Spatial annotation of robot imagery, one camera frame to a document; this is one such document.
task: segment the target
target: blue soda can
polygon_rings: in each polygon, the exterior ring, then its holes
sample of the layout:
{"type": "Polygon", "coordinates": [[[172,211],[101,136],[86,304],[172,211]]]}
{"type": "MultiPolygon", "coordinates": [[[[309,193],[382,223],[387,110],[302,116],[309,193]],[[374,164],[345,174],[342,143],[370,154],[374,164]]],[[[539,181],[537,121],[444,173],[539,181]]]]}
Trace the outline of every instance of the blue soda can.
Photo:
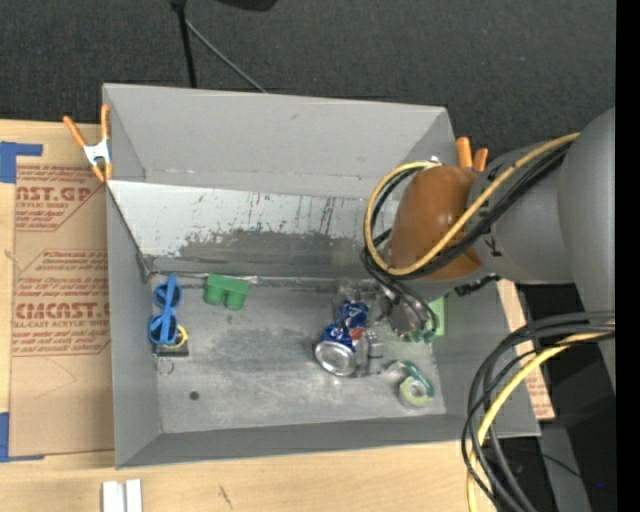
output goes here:
{"type": "Polygon", "coordinates": [[[353,341],[349,331],[338,324],[331,324],[322,333],[322,341],[335,341],[353,350],[353,341]]]}
{"type": "Polygon", "coordinates": [[[347,329],[365,327],[369,315],[369,306],[355,300],[345,301],[338,311],[339,321],[347,329]]]}

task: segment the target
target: cardboard sheet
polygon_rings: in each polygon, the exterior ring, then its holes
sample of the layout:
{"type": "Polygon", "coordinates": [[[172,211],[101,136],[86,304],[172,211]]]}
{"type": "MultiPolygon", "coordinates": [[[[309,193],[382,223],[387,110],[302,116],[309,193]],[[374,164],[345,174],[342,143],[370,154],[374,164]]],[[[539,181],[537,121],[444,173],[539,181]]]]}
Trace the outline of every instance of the cardboard sheet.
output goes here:
{"type": "Polygon", "coordinates": [[[0,121],[0,141],[43,145],[17,159],[9,454],[110,449],[105,187],[62,123],[0,121]]]}

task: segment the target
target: black cable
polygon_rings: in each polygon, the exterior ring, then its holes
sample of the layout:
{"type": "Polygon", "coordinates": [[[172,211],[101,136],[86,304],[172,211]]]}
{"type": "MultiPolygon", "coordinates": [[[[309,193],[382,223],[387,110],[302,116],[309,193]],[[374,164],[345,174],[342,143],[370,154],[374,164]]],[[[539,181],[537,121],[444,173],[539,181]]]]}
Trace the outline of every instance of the black cable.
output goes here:
{"type": "Polygon", "coordinates": [[[187,31],[187,18],[184,14],[184,9],[187,4],[187,0],[170,0],[171,8],[178,16],[178,23],[180,24],[180,35],[182,36],[182,46],[184,47],[184,56],[187,60],[187,69],[189,72],[189,84],[192,89],[198,88],[198,82],[196,80],[196,69],[193,64],[193,54],[191,53],[191,43],[189,41],[189,32],[187,31]]]}
{"type": "MultiPolygon", "coordinates": [[[[606,338],[612,337],[611,334],[608,334],[608,333],[610,333],[611,331],[615,333],[615,327],[613,326],[589,326],[589,325],[570,325],[569,324],[569,323],[575,323],[575,322],[583,322],[589,319],[591,320],[610,319],[612,316],[614,316],[614,313],[612,312],[571,313],[567,315],[558,315],[557,317],[546,318],[541,321],[534,322],[530,325],[523,326],[522,328],[518,329],[517,331],[514,331],[509,336],[507,336],[498,345],[498,347],[496,347],[496,349],[490,354],[490,356],[482,363],[482,365],[478,369],[478,372],[474,376],[473,383],[471,386],[471,391],[469,394],[469,404],[468,404],[469,416],[467,418],[467,421],[465,422],[463,433],[462,433],[463,458],[465,459],[465,463],[467,463],[467,466],[470,470],[470,474],[474,477],[476,481],[479,482],[480,488],[490,497],[490,499],[492,499],[492,502],[494,502],[496,506],[497,506],[497,503],[496,503],[495,497],[491,494],[491,491],[489,491],[488,488],[483,484],[483,482],[480,480],[479,476],[477,475],[473,467],[470,465],[470,461],[466,451],[466,446],[464,445],[464,441],[466,440],[468,434],[471,435],[471,439],[474,445],[474,451],[476,452],[478,461],[483,467],[485,473],[487,474],[489,481],[491,482],[493,487],[496,489],[497,494],[500,495],[505,501],[507,501],[509,506],[512,507],[512,509],[518,510],[518,511],[522,510],[522,507],[514,503],[515,500],[504,489],[504,487],[497,480],[491,468],[489,467],[486,461],[486,458],[482,453],[482,448],[480,447],[479,440],[477,439],[476,429],[473,424],[473,415],[477,412],[477,410],[481,406],[483,405],[485,407],[488,406],[487,401],[491,396],[491,392],[495,389],[498,383],[506,376],[506,374],[513,368],[513,366],[518,361],[520,361],[524,357],[527,357],[528,355],[531,355],[534,352],[541,352],[547,347],[540,347],[534,351],[528,352],[527,354],[523,354],[514,358],[510,363],[508,363],[501,370],[501,372],[495,378],[491,379],[490,381],[487,381],[485,379],[485,393],[474,404],[473,402],[474,397],[477,394],[477,390],[479,389],[483,372],[489,371],[492,373],[493,367],[495,366],[496,361],[502,356],[503,353],[505,353],[508,350],[511,350],[515,345],[531,338],[535,338],[535,337],[546,338],[550,336],[557,336],[559,334],[567,335],[572,332],[603,333],[603,336],[600,336],[599,338],[595,338],[593,340],[585,340],[585,342],[576,342],[574,343],[575,345],[575,344],[593,343],[593,342],[602,341],[606,338]]],[[[519,489],[517,482],[515,482],[515,489],[519,489]]],[[[526,496],[524,500],[522,500],[522,496],[519,496],[519,498],[527,510],[535,510],[532,505],[530,507],[528,506],[530,505],[530,503],[527,505],[528,500],[526,499],[526,496]]]]}
{"type": "Polygon", "coordinates": [[[259,85],[253,78],[247,75],[244,71],[242,71],[238,66],[236,66],[230,59],[228,59],[220,50],[218,50],[213,44],[211,44],[206,37],[204,37],[196,27],[189,20],[185,20],[186,27],[193,32],[202,44],[204,44],[209,50],[211,50],[222,62],[224,62],[232,71],[234,71],[237,75],[244,78],[247,82],[249,82],[253,87],[255,87],[258,91],[266,93],[267,91],[259,85]]]}
{"type": "MultiPolygon", "coordinates": [[[[552,170],[556,168],[556,166],[562,161],[562,158],[568,151],[570,147],[570,143],[567,143],[559,148],[550,151],[545,154],[542,158],[540,158],[535,164],[533,164],[523,176],[519,178],[519,180],[511,187],[511,189],[496,203],[496,205],[487,213],[487,215],[476,224],[465,236],[464,238],[458,242],[453,247],[449,247],[443,249],[439,255],[437,255],[433,260],[427,263],[424,267],[417,269],[410,274],[403,276],[392,276],[395,280],[405,280],[405,279],[415,279],[417,277],[424,277],[429,275],[444,266],[448,265],[464,253],[475,241],[483,235],[493,223],[518,199],[520,198],[527,190],[529,190],[534,184],[536,184],[540,179],[544,176],[548,175],[552,170]]],[[[394,187],[403,179],[407,178],[409,172],[401,173],[396,178],[398,181],[395,182],[394,187]]],[[[387,187],[393,183],[390,181],[387,184],[387,187]]],[[[375,209],[379,210],[381,208],[381,203],[383,203],[383,198],[386,200],[388,195],[381,195],[378,201],[376,201],[375,209]]],[[[375,228],[375,220],[376,217],[372,215],[371,222],[371,230],[375,228]]]]}
{"type": "MultiPolygon", "coordinates": [[[[605,340],[610,339],[612,337],[613,337],[613,335],[604,334],[603,336],[600,336],[598,338],[594,338],[592,340],[574,342],[574,343],[571,343],[571,345],[593,344],[593,343],[596,343],[596,342],[605,341],[605,340]]],[[[556,343],[555,344],[555,346],[562,346],[562,345],[568,345],[568,344],[567,343],[556,343]]],[[[479,439],[477,437],[477,432],[476,432],[475,426],[473,425],[473,415],[483,405],[486,407],[486,399],[487,399],[487,397],[490,396],[490,394],[495,390],[495,388],[498,386],[498,384],[500,384],[500,382],[507,376],[507,374],[513,369],[513,367],[519,361],[521,361],[522,359],[524,359],[524,358],[526,358],[526,357],[528,357],[530,355],[540,353],[540,352],[544,351],[546,348],[548,348],[548,347],[531,350],[531,351],[526,352],[524,354],[518,355],[517,357],[512,359],[501,370],[501,372],[498,374],[498,376],[491,382],[489,388],[485,392],[485,395],[483,395],[483,397],[481,397],[480,400],[478,400],[472,407],[470,407],[469,416],[467,417],[467,420],[466,420],[466,422],[464,424],[464,427],[463,427],[462,437],[461,437],[462,455],[463,455],[463,459],[465,461],[465,464],[467,465],[467,468],[469,470],[469,474],[471,474],[471,476],[474,478],[474,480],[478,483],[478,486],[489,497],[489,499],[491,499],[492,503],[497,508],[501,508],[501,507],[498,505],[496,496],[484,484],[484,482],[481,480],[479,474],[475,471],[475,469],[473,468],[473,466],[471,464],[471,460],[469,458],[469,454],[467,452],[466,445],[465,445],[465,442],[466,442],[468,436],[470,436],[470,438],[471,438],[471,441],[472,441],[472,444],[473,444],[473,447],[474,447],[474,452],[476,454],[476,458],[478,460],[478,463],[480,464],[480,466],[482,467],[483,471],[485,472],[485,474],[487,476],[487,479],[489,480],[489,482],[491,483],[491,485],[495,489],[495,493],[500,498],[502,498],[504,501],[506,501],[507,504],[511,507],[512,510],[515,510],[515,511],[518,511],[518,512],[521,511],[521,510],[525,510],[519,504],[517,504],[515,499],[508,493],[508,491],[506,491],[506,489],[503,487],[501,482],[495,476],[495,473],[491,469],[489,463],[487,462],[486,457],[485,457],[485,455],[483,453],[482,447],[480,446],[480,441],[479,441],[479,439]]],[[[535,508],[533,507],[533,505],[531,505],[530,509],[527,508],[527,510],[532,510],[533,512],[535,512],[535,508]]]]}
{"type": "Polygon", "coordinates": [[[477,394],[477,390],[479,389],[480,381],[482,380],[483,373],[488,369],[493,368],[493,365],[502,356],[503,353],[505,353],[508,350],[511,350],[515,345],[518,345],[519,343],[522,343],[523,341],[529,340],[534,337],[539,337],[539,338],[550,337],[550,336],[557,336],[559,334],[567,335],[569,333],[585,332],[590,330],[589,326],[567,325],[569,322],[574,322],[574,323],[580,322],[588,318],[592,318],[596,320],[610,319],[611,316],[612,316],[611,312],[599,312],[599,313],[589,313],[589,314],[571,313],[567,315],[558,315],[557,318],[546,318],[546,319],[534,322],[532,324],[525,325],[520,329],[514,331],[510,335],[508,335],[498,345],[498,347],[496,347],[496,349],[489,355],[489,357],[485,359],[485,361],[481,364],[480,368],[478,369],[476,375],[474,376],[474,379],[471,385],[471,391],[469,393],[469,403],[468,403],[469,418],[468,418],[468,422],[465,423],[465,429],[464,429],[465,431],[463,432],[463,436],[466,434],[466,430],[468,429],[472,434],[472,438],[477,437],[475,433],[475,427],[473,425],[473,422],[471,421],[473,414],[483,404],[483,401],[484,399],[486,399],[486,396],[488,396],[491,390],[495,388],[495,385],[497,385],[500,379],[504,375],[506,375],[506,373],[513,366],[513,364],[515,364],[515,362],[525,357],[525,356],[519,356],[515,359],[515,361],[512,361],[511,365],[507,365],[507,367],[505,367],[500,372],[498,377],[496,377],[493,380],[492,385],[489,386],[488,391],[485,392],[485,395],[474,405],[474,402],[473,402],[474,397],[477,394]]]}

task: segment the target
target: black wire bundle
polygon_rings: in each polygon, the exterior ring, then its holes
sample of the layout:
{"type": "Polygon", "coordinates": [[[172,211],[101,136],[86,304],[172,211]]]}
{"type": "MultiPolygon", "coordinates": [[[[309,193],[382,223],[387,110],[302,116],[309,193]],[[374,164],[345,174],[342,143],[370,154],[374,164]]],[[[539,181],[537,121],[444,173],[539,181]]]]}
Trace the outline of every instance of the black wire bundle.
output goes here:
{"type": "Polygon", "coordinates": [[[494,450],[497,459],[498,466],[502,472],[502,475],[506,478],[508,488],[501,483],[496,477],[494,471],[489,465],[486,457],[484,456],[483,449],[480,444],[480,440],[477,436],[477,425],[475,421],[476,414],[484,410],[486,411],[491,403],[494,391],[503,382],[514,367],[522,361],[524,358],[533,354],[538,354],[551,346],[560,346],[562,341],[549,343],[548,338],[556,339],[558,336],[568,336],[571,334],[584,334],[584,333],[596,333],[598,336],[584,341],[578,341],[571,345],[583,345],[589,343],[599,343],[607,340],[611,340],[615,337],[615,326],[610,324],[603,324],[604,321],[609,321],[615,318],[615,312],[595,312],[595,313],[572,313],[567,315],[557,315],[551,318],[540,320],[529,325],[525,325],[520,329],[514,331],[507,336],[498,347],[485,359],[478,369],[469,392],[469,400],[467,404],[468,416],[465,422],[462,432],[462,455],[469,470],[469,473],[478,483],[478,486],[489,497],[494,506],[498,510],[513,510],[516,512],[535,512],[535,507],[529,501],[524,491],[519,486],[513,472],[509,468],[504,452],[498,441],[495,429],[491,426],[488,430],[489,444],[494,450]],[[513,357],[509,363],[507,363],[497,374],[494,375],[495,367],[498,360],[505,353],[511,351],[516,345],[525,341],[534,339],[538,342],[538,348],[531,350],[527,353],[513,357]],[[465,441],[468,437],[471,437],[473,451],[476,455],[478,463],[482,467],[484,473],[487,476],[488,481],[491,484],[493,490],[489,489],[487,485],[480,479],[480,476],[473,468],[469,452],[465,441]],[[498,501],[500,498],[508,508],[498,501]]]}
{"type": "MultiPolygon", "coordinates": [[[[507,191],[506,194],[491,208],[491,210],[487,213],[485,217],[481,221],[479,221],[471,230],[469,230],[466,235],[458,242],[456,245],[452,247],[448,247],[443,249],[434,259],[432,259],[429,263],[424,265],[423,267],[415,270],[406,275],[402,276],[390,276],[384,269],[378,267],[375,260],[371,257],[368,248],[365,245],[363,256],[363,262],[365,267],[371,273],[372,271],[376,271],[379,274],[383,274],[388,276],[389,279],[394,281],[398,280],[408,280],[408,279],[416,279],[419,277],[425,277],[429,274],[440,270],[445,267],[453,260],[455,260],[458,256],[464,253],[469,247],[471,247],[475,241],[486,233],[491,226],[509,209],[509,207],[525,192],[527,192],[533,185],[538,183],[542,178],[547,176],[550,172],[557,168],[557,166],[562,162],[565,154],[569,150],[571,143],[563,144],[558,148],[549,151],[544,154],[541,158],[539,158],[523,175],[512,185],[512,187],[507,191]]],[[[375,224],[382,208],[384,202],[387,200],[393,189],[395,189],[402,181],[407,178],[413,176],[417,172],[421,172],[424,169],[409,169],[404,173],[400,173],[398,176],[389,181],[387,186],[383,189],[383,193],[380,194],[379,199],[377,200],[372,216],[371,216],[371,231],[375,230],[375,224]]],[[[384,242],[389,235],[391,230],[387,230],[377,238],[374,239],[374,244],[378,246],[382,242],[384,242]]]]}

